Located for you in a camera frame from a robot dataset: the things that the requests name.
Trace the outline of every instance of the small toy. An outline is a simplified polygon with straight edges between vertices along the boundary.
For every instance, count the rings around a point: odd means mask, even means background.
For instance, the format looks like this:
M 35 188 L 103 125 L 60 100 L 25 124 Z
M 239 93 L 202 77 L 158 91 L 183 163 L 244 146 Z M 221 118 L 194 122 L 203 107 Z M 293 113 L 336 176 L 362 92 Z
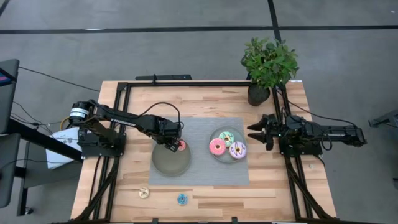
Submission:
M 146 187 L 141 187 L 138 191 L 140 198 L 147 198 L 149 197 L 149 189 Z
M 180 140 L 180 144 L 181 144 L 181 146 L 178 147 L 179 151 L 182 151 L 187 147 L 187 144 L 185 143 L 184 140 Z
M 225 141 L 219 138 L 213 139 L 209 144 L 209 149 L 214 155 L 220 156 L 226 151 Z
M 229 153 L 235 159 L 242 159 L 246 156 L 247 149 L 243 143 L 234 142 L 231 147 L 229 147 Z
M 188 197 L 185 194 L 180 194 L 177 197 L 177 202 L 179 205 L 186 205 L 188 203 Z
M 225 141 L 226 147 L 230 147 L 235 142 L 234 135 L 229 131 L 223 131 L 218 137 Z

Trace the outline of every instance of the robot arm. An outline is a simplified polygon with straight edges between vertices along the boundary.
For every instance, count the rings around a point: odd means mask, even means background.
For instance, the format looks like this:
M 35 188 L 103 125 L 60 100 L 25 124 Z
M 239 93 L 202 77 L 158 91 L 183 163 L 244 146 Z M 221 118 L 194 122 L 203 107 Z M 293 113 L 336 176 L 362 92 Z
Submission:
M 323 141 L 343 142 L 356 147 L 366 144 L 362 129 L 356 126 L 322 126 L 295 115 L 286 117 L 285 124 L 281 124 L 274 114 L 264 114 L 260 122 L 248 126 L 248 129 L 261 131 L 248 136 L 266 144 L 268 151 L 274 147 L 273 138 L 278 137 L 281 151 L 293 156 L 321 154 Z
M 90 130 L 99 136 L 102 145 L 113 147 L 118 142 L 115 130 L 105 128 L 100 121 L 112 121 L 118 124 L 134 127 L 141 133 L 151 137 L 157 144 L 163 144 L 167 149 L 175 152 L 179 147 L 181 125 L 160 116 L 142 114 L 136 115 L 100 105 L 94 100 L 79 101 L 73 104 L 69 122 Z M 79 145 L 92 144 L 79 138 Z

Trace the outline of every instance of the black pot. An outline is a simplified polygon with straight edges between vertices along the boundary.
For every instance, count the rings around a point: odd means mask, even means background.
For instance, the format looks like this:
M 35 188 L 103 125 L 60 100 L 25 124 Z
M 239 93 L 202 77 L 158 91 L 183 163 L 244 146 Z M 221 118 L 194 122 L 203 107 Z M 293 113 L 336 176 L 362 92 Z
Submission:
M 248 88 L 248 102 L 252 106 L 259 106 L 268 99 L 270 94 L 269 88 L 263 88 L 252 83 Z

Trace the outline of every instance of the wooden tabletop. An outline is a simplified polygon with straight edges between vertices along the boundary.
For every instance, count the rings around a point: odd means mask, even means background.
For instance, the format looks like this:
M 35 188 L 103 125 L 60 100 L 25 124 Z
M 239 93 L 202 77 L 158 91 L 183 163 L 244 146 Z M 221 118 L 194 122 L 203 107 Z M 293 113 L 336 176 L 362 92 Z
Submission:
M 99 103 L 113 107 L 117 84 L 116 81 L 103 82 Z M 286 86 L 289 100 L 309 110 L 303 83 L 289 82 Z M 246 129 L 248 125 L 258 122 L 262 114 L 275 113 L 272 96 L 261 106 L 254 107 L 247 102 L 247 91 L 247 87 L 234 86 L 134 87 L 128 112 L 140 114 L 158 101 L 167 101 L 174 104 L 183 117 L 240 117 L 247 136 L 252 132 Z M 293 114 L 311 120 L 308 113 L 294 106 L 291 110 Z M 175 110 L 167 105 L 158 105 L 151 109 L 150 114 L 175 116 Z M 265 145 L 246 137 L 250 180 L 247 186 L 162 186 L 148 184 L 152 140 L 134 128 L 127 128 L 126 133 L 126 150 L 119 165 L 112 222 L 149 222 L 154 217 L 160 222 L 230 222 L 231 217 L 237 217 L 239 221 L 294 220 L 284 158 L 279 154 L 276 139 L 274 149 L 266 151 Z M 88 204 L 96 160 L 89 158 L 84 161 L 71 218 L 78 216 Z M 322 163 L 314 156 L 302 156 L 302 160 L 309 191 L 327 213 L 335 216 Z M 150 189 L 149 198 L 139 197 L 138 189 L 141 187 Z M 297 192 L 301 215 L 305 217 L 302 194 L 299 189 Z M 185 206 L 178 205 L 179 194 L 188 195 Z M 107 196 L 106 192 L 100 218 L 104 217 Z

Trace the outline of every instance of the concrete floor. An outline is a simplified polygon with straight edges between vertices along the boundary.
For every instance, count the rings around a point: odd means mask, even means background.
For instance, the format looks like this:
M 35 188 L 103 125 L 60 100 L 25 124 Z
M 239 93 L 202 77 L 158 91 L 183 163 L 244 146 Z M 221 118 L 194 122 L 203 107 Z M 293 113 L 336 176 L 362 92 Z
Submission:
M 281 26 L 398 24 L 394 0 L 278 0 L 275 9 Z M 245 25 L 271 25 L 267 1 L 11 0 L 0 17 L 0 29 Z M 103 80 L 154 73 L 242 79 L 244 43 L 255 36 L 272 37 L 273 32 L 0 35 L 0 60 L 18 58 L 21 66 L 97 89 Z M 398 177 L 397 130 L 371 129 L 368 119 L 397 108 L 398 30 L 285 31 L 281 36 L 297 49 L 298 77 L 311 111 L 355 122 L 368 140 L 361 148 L 334 144 L 324 153 L 338 216 L 396 223 L 398 190 L 392 178 Z M 20 70 L 15 101 L 47 123 L 66 117 L 73 102 L 97 97 L 96 92 Z M 18 107 L 13 112 L 26 118 Z M 14 194 L 10 206 L 0 210 L 0 223 L 68 220 L 77 182 L 30 189 L 28 206 L 35 213 L 24 217 L 14 216 Z M 17 180 L 14 192 L 18 188 Z

